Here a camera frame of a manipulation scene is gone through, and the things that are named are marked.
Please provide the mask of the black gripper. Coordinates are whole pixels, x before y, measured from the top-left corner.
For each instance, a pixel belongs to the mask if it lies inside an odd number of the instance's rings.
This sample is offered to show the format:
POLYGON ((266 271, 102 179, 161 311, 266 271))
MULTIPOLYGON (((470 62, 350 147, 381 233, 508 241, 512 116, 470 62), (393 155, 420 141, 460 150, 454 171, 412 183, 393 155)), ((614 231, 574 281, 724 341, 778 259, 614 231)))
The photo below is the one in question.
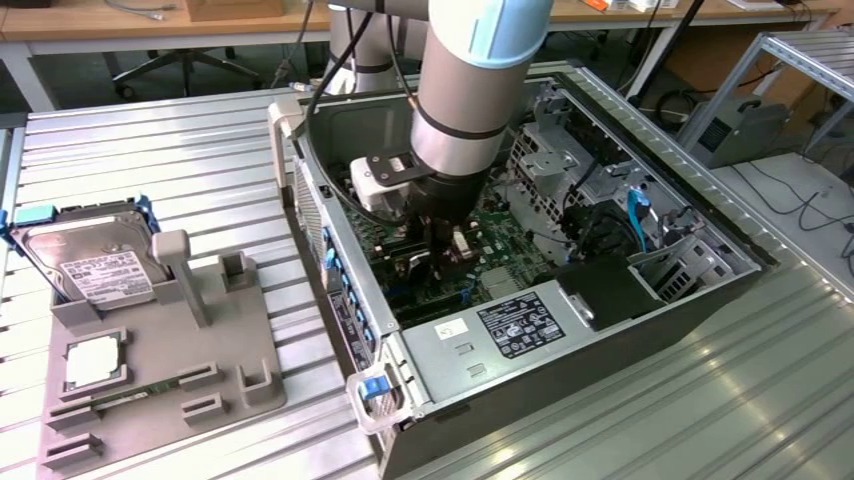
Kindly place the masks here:
POLYGON ((436 173, 409 182, 406 226, 452 231, 469 218, 488 183, 486 171, 469 176, 436 173))

